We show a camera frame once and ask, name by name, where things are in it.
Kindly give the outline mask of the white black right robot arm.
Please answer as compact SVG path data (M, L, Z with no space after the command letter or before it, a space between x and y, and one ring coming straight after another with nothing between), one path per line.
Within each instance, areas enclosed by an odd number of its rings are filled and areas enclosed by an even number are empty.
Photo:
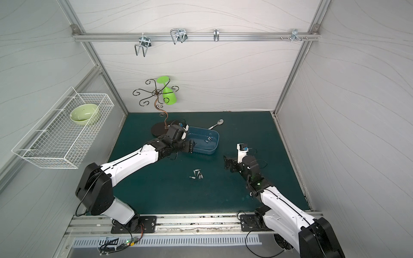
M250 194L263 204L254 213L257 227L274 231L282 249L295 249L302 258L345 257L332 225L288 200L261 175L254 156L246 155L241 161L224 157L224 168L241 175Z

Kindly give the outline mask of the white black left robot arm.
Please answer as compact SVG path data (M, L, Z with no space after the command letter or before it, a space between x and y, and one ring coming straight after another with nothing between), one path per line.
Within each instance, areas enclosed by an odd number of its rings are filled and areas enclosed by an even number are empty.
M82 215L104 215L122 225L139 221L140 215L114 195L114 187L138 170L156 163L173 153L192 153L195 143L187 138L189 126L171 125L167 132L145 143L136 151L115 161L87 165L75 190Z

